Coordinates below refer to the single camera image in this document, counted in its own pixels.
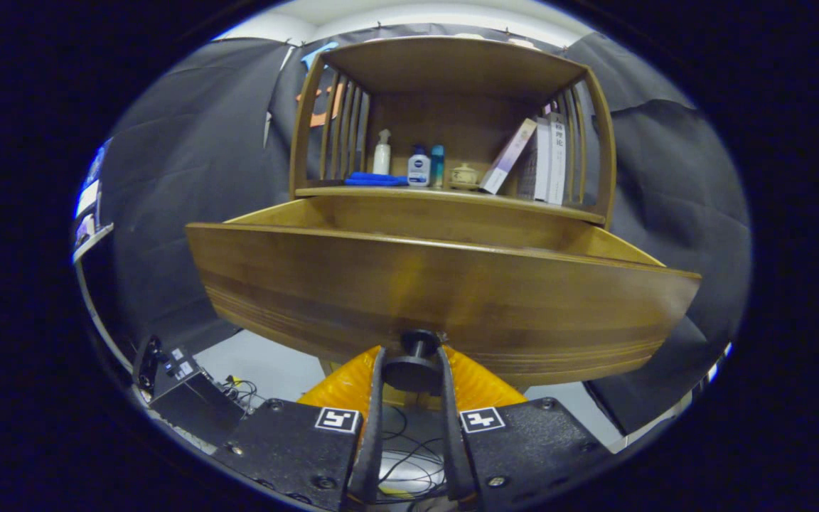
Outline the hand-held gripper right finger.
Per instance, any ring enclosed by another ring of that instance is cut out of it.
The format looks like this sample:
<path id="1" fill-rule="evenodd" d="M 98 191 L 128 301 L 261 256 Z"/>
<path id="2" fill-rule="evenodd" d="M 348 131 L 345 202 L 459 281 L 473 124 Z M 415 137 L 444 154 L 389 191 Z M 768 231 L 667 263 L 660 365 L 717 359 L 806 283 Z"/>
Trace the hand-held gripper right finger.
<path id="1" fill-rule="evenodd" d="M 457 363 L 442 366 L 446 490 L 458 502 L 548 502 L 610 469 L 612 453 L 554 398 L 459 408 Z"/>

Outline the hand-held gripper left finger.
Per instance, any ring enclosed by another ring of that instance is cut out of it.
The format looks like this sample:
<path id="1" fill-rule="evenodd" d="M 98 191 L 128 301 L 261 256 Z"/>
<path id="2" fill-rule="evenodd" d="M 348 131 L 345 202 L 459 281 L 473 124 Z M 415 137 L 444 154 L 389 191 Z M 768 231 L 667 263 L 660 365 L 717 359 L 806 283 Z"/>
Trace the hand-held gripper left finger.
<path id="1" fill-rule="evenodd" d="M 245 485 L 306 511 L 361 510 L 378 495 L 383 370 L 375 346 L 299 401 L 270 398 L 215 450 Z"/>

